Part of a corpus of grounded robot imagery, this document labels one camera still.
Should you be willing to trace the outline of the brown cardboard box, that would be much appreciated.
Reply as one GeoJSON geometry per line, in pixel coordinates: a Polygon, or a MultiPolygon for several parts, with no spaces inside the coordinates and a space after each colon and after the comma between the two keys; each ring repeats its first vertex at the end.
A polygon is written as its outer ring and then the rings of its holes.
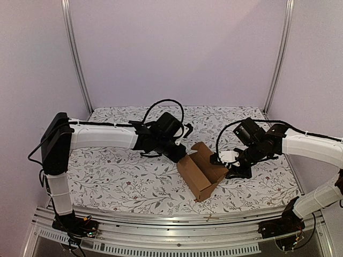
{"type": "Polygon", "coordinates": [[[177,163],[177,170],[195,198],[202,202],[211,196],[225,178],[228,169],[210,163],[213,153],[203,142],[196,143],[191,149],[195,152],[185,155],[177,163]]]}

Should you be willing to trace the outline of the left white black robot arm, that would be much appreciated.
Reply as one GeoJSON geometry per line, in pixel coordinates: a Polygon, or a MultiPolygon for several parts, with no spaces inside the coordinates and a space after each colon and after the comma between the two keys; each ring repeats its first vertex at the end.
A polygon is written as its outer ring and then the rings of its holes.
{"type": "Polygon", "coordinates": [[[72,215],[67,171],[73,150],[90,147],[115,147],[141,151],[144,156],[155,152],[174,163],[186,156],[181,141],[192,132],[190,124],[184,125],[168,112],[152,122],[97,123],[71,119],[58,113],[41,138],[42,168],[49,195],[59,215],[58,222],[67,232],[80,227],[72,215]]]}

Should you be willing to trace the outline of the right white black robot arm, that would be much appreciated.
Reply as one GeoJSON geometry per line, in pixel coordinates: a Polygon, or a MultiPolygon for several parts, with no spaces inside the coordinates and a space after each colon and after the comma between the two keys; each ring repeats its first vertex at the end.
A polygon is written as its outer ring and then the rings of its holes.
{"type": "Polygon", "coordinates": [[[242,175],[255,164],[280,155],[295,155],[318,160],[337,167],[333,178],[311,192],[289,202],[277,222],[281,233],[289,233],[306,216],[342,201],[342,140],[326,135],[301,131],[282,121],[264,130],[257,119],[234,122],[233,133],[246,146],[244,150],[219,151],[218,161],[227,166],[233,176],[242,175]]]}

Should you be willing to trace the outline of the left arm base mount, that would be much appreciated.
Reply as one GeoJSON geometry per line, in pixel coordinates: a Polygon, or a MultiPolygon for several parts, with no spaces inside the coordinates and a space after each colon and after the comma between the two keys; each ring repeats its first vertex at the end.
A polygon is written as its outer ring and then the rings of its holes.
{"type": "Polygon", "coordinates": [[[91,216],[80,218],[71,213],[68,215],[56,214],[52,227],[75,238],[94,238],[99,232],[99,224],[91,216]]]}

